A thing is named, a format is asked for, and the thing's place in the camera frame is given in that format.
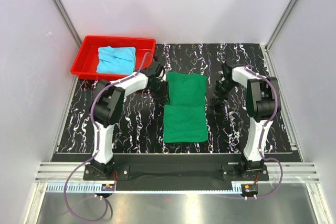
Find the green t-shirt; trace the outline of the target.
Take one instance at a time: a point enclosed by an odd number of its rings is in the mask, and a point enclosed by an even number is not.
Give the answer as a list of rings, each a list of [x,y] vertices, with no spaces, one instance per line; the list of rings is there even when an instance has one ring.
[[[206,123],[207,77],[170,72],[169,103],[164,106],[163,141],[199,143],[208,140]]]

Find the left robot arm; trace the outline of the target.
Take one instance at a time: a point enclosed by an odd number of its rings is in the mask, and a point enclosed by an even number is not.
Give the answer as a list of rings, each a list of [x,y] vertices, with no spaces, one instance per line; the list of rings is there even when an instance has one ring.
[[[113,175],[113,130],[121,118],[124,98],[148,89],[154,101],[169,103],[169,84],[164,66],[153,61],[148,68],[138,70],[117,81],[98,82],[90,117],[94,128],[94,151],[86,173],[107,180]]]

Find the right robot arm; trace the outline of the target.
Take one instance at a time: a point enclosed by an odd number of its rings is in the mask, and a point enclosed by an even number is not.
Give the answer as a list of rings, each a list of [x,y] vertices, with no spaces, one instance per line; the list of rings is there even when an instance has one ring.
[[[229,92],[238,86],[246,89],[246,111],[250,119],[248,139],[241,160],[230,172],[250,180],[265,170],[265,146],[268,131],[281,111],[279,82],[276,77],[265,77],[253,72],[250,66],[221,65],[222,74],[216,81],[210,108],[216,109],[228,99]]]

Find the blue folded t-shirt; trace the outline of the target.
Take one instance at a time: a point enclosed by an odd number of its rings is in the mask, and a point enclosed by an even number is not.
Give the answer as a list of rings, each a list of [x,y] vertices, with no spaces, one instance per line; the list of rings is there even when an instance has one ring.
[[[130,75],[135,70],[135,47],[98,48],[97,73]]]

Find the red plastic bin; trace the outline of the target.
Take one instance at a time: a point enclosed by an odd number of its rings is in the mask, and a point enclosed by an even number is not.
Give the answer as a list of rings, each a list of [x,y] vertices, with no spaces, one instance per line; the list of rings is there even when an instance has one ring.
[[[149,67],[155,39],[86,36],[72,65],[79,79],[118,80]]]

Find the aluminium front rail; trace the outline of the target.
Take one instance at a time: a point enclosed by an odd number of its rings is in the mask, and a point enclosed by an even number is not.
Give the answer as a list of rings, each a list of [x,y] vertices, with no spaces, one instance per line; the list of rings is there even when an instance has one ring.
[[[77,163],[41,163],[35,182],[53,193],[96,194],[241,194],[242,187],[266,184],[317,184],[311,163],[268,163],[259,172],[241,175],[233,164],[119,164],[110,177]]]

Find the aluminium frame post right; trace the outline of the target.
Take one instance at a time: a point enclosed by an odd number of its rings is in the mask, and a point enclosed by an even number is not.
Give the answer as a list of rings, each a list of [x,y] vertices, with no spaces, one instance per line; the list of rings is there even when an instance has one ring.
[[[281,18],[279,19],[275,29],[273,30],[270,38],[268,39],[267,43],[265,44],[265,50],[269,51],[273,44],[275,43],[275,40],[279,36],[280,32],[282,31],[284,25],[286,24],[287,19],[291,15],[292,11],[294,10],[295,6],[298,4],[299,0],[289,0]]]

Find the aluminium frame post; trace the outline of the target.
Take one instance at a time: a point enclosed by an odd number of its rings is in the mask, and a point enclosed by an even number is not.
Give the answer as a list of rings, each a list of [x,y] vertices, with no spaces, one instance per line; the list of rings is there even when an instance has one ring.
[[[73,24],[71,21],[71,18],[69,14],[67,13],[64,4],[62,3],[62,0],[52,0],[54,6],[56,7],[61,19],[65,23],[68,31],[70,32],[70,35],[72,36],[75,44],[77,45],[78,48],[80,48],[82,40]]]
[[[275,29],[273,30],[270,38],[268,39],[267,43],[265,44],[265,50],[269,51],[273,44],[275,43],[275,40],[279,36],[280,32],[282,31],[284,25],[286,24],[287,19],[291,15],[292,11],[294,10],[295,6],[298,4],[299,0],[289,0],[281,18],[279,19]]]

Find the aluminium frame post left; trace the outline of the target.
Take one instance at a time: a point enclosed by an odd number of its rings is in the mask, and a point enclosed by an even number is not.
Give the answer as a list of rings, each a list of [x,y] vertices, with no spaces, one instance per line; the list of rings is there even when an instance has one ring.
[[[82,40],[73,24],[71,21],[71,18],[69,14],[67,13],[64,4],[62,3],[62,0],[52,0],[54,6],[56,7],[61,19],[65,23],[68,31],[70,32],[70,35],[72,36],[75,44],[77,45],[78,48],[80,48]]]

